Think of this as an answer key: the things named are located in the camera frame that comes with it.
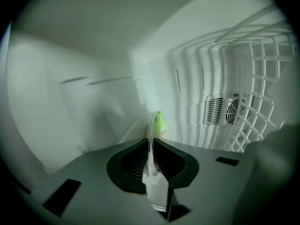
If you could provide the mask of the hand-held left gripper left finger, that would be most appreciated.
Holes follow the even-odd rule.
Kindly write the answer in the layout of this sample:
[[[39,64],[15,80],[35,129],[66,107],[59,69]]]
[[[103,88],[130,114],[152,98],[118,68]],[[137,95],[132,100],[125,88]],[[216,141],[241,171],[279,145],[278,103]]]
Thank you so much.
[[[166,220],[153,209],[146,195],[121,190],[109,178],[110,157],[137,143],[130,141],[88,152],[71,161],[32,191],[44,204],[68,179],[81,184],[61,218],[75,225],[164,225]]]

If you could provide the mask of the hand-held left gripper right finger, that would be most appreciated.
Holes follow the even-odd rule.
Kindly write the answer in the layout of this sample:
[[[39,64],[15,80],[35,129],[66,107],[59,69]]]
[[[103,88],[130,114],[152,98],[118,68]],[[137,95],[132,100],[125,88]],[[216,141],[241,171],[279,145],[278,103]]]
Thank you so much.
[[[238,153],[155,139],[155,156],[172,189],[170,225],[233,223],[251,171],[251,148]]]

